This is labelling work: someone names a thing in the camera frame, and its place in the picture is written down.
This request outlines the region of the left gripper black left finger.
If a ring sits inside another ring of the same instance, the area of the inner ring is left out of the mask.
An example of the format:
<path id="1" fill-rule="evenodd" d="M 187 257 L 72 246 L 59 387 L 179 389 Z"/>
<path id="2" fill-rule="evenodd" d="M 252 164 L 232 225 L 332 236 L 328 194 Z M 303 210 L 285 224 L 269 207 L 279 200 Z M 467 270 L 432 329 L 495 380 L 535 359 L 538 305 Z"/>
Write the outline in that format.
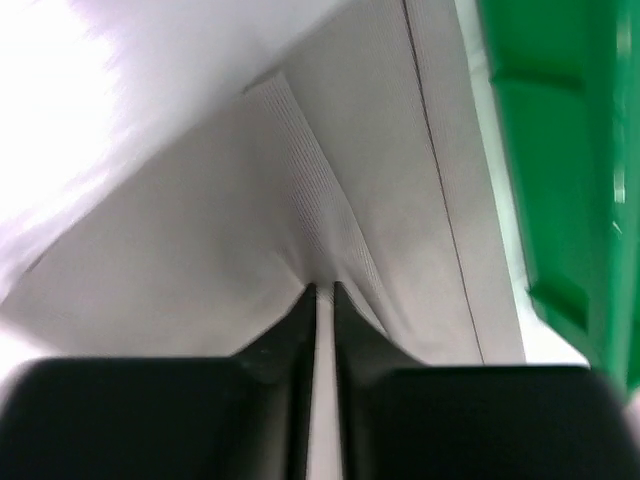
<path id="1" fill-rule="evenodd" d="M 316 289 L 223 357 L 58 357 L 1 413 L 5 479 L 302 479 Z"/>

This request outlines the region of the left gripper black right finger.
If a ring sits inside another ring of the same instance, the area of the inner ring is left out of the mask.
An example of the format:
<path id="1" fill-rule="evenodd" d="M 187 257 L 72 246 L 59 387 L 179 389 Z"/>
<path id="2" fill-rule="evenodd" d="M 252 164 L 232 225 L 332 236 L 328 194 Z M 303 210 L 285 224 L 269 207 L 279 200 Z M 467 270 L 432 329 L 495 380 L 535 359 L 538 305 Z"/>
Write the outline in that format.
<path id="1" fill-rule="evenodd" d="M 579 366 L 424 365 L 334 287 L 347 479 L 635 479 L 639 447 L 606 379 Z"/>

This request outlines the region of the grey trousers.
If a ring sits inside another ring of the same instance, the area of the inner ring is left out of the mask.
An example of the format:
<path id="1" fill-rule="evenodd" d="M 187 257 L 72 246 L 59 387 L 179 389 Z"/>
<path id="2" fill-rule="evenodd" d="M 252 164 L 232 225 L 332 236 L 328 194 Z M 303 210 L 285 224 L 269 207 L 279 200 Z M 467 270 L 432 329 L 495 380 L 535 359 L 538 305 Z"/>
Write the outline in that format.
<path id="1" fill-rule="evenodd" d="M 5 1 L 1 413 L 58 357 L 223 357 L 334 287 L 418 362 L 525 361 L 471 1 Z"/>

